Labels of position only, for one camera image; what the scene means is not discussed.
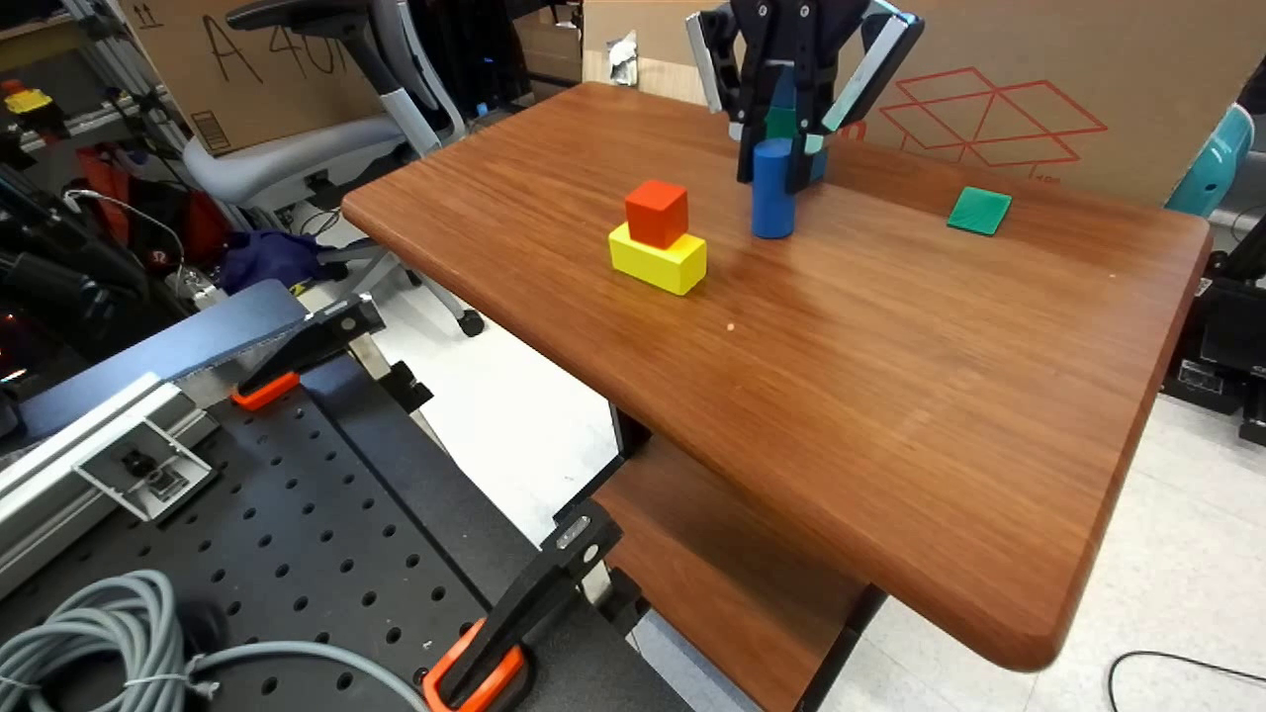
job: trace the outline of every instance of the stacked blocks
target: stacked blocks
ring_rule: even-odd
[[[706,271],[706,240],[688,232],[688,195],[673,182],[640,182],[604,246],[617,271],[676,298]]]

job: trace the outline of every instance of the blue block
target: blue block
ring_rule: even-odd
[[[786,195],[791,139],[764,139],[750,149],[750,232],[764,240],[791,237],[796,197]]]

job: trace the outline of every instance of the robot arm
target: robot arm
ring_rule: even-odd
[[[865,54],[836,94],[840,46],[861,29]],[[750,182],[760,139],[791,139],[786,188],[809,182],[828,133],[861,118],[920,35],[920,18],[886,0],[733,0],[683,18],[704,98],[738,139],[738,182]]]

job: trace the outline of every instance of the wooden table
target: wooden table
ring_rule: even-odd
[[[349,197],[349,218],[664,433],[597,497],[617,563],[786,708],[875,581],[979,656],[1059,651],[1206,226],[840,145],[791,240],[746,237],[724,118],[578,87]],[[640,179],[688,184],[706,282],[604,261]],[[1002,237],[944,228],[965,182]]]

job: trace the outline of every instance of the cardboard box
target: cardboard box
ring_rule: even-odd
[[[247,0],[117,4],[159,77],[209,155],[381,116],[381,98],[331,38],[280,29],[234,31]]]
[[[513,31],[530,76],[581,77],[581,31],[553,22],[549,7],[519,14]]]
[[[865,142],[983,163],[1036,182],[1164,207],[1266,54],[1260,0],[899,0],[925,35],[865,118]],[[688,67],[700,0],[589,0],[589,54],[637,29],[646,60]],[[679,89],[646,71],[646,89]]]

